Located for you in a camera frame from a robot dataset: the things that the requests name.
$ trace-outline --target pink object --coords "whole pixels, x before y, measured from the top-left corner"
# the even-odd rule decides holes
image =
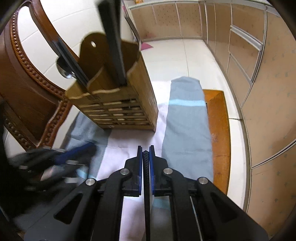
[[[153,48],[150,44],[142,43],[141,50],[150,49]]]

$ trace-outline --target metal spoon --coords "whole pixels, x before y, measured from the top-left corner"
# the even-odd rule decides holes
[[[62,56],[57,59],[56,62],[57,70],[66,79],[76,79],[75,74],[72,72],[71,68],[67,65],[66,61]]]

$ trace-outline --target tiled floor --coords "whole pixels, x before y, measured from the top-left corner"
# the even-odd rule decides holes
[[[228,196],[242,208],[246,188],[246,156],[242,127],[229,86],[213,55],[202,40],[174,39],[152,41],[149,44],[153,48],[142,51],[142,55],[152,82],[188,76],[198,79],[203,89],[224,91],[231,137]],[[60,146],[77,113],[78,110],[74,107],[60,128],[54,147]],[[5,146],[8,156],[23,151],[10,133],[6,137]]]

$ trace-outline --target metal bolt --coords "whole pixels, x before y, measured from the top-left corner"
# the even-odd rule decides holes
[[[86,184],[87,186],[92,186],[93,184],[95,184],[95,182],[96,182],[95,179],[93,179],[93,178],[89,178],[89,179],[87,179],[87,180],[85,181],[85,184]]]
[[[123,169],[120,170],[120,173],[121,173],[122,175],[127,175],[127,174],[129,174],[129,169],[127,169],[127,168],[123,168]]]
[[[200,184],[207,184],[208,183],[208,179],[206,177],[200,177],[198,179],[198,181],[200,182]]]
[[[171,168],[165,168],[165,169],[163,169],[163,172],[165,173],[165,174],[172,174],[173,173],[173,170],[171,169]]]

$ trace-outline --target cloth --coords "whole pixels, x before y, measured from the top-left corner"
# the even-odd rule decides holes
[[[90,175],[97,180],[108,178],[135,157],[138,145],[165,158],[169,167],[185,177],[201,176],[213,181],[211,135],[204,94],[198,80],[181,77],[169,82],[153,82],[158,106],[156,132],[146,130],[103,130],[79,113],[68,132],[66,149],[93,142],[98,151],[92,159]],[[153,198],[151,209],[152,240],[172,240],[167,198]],[[125,197],[120,240],[142,240],[145,230],[144,195]]]

